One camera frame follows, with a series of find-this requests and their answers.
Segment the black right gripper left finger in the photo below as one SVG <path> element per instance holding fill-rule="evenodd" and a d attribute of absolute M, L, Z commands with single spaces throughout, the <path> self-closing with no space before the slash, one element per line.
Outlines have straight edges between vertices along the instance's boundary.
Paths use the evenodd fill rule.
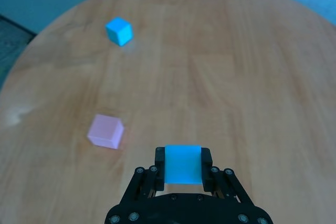
<path fill-rule="evenodd" d="M 148 169 L 137 167 L 125 191 L 126 201 L 138 201 L 155 197 L 158 191 L 164 190 L 165 148 L 155 149 L 154 165 Z"/>

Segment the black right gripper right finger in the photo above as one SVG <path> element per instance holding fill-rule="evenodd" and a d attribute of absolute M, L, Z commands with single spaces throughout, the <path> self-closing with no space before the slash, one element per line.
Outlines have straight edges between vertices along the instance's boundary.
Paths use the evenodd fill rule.
<path fill-rule="evenodd" d="M 202 185 L 213 197 L 231 202 L 252 204 L 251 198 L 231 168 L 220 170 L 213 165 L 209 148 L 201 148 Z"/>

